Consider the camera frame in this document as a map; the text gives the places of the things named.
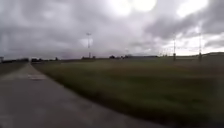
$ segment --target cloudy sky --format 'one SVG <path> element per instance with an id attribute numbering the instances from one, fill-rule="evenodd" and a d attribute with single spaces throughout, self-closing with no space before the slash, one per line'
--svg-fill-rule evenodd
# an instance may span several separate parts
<path id="1" fill-rule="evenodd" d="M 0 55 L 80 58 L 224 50 L 224 0 L 0 0 Z"/>

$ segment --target field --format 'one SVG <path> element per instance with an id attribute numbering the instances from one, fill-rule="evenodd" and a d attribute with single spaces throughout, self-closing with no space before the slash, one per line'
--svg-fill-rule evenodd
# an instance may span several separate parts
<path id="1" fill-rule="evenodd" d="M 84 97 L 142 119 L 167 125 L 200 125 L 224 117 L 221 65 L 104 60 L 35 67 Z"/>
<path id="2" fill-rule="evenodd" d="M 24 63 L 0 63 L 0 76 L 10 73 L 12 71 L 15 71 L 19 68 L 21 68 L 24 65 Z"/>

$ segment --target distant tree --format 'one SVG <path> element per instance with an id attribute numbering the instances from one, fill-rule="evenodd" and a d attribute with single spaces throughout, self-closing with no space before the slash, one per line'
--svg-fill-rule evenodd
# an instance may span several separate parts
<path id="1" fill-rule="evenodd" d="M 109 59 L 115 59 L 115 56 L 112 55 L 112 56 L 109 57 Z"/>

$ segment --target asphalt road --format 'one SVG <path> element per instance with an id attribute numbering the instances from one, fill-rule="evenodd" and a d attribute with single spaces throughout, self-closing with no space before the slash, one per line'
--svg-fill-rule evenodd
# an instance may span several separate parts
<path id="1" fill-rule="evenodd" d="M 101 107 L 31 65 L 0 79 L 0 128 L 164 128 Z"/>

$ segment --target grass verge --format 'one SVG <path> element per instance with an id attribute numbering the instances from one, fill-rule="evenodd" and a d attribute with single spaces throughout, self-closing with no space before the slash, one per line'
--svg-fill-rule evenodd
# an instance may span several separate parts
<path id="1" fill-rule="evenodd" d="M 116 111 L 155 122 L 200 125 L 210 120 L 214 66 L 150 61 L 36 64 L 65 87 Z"/>

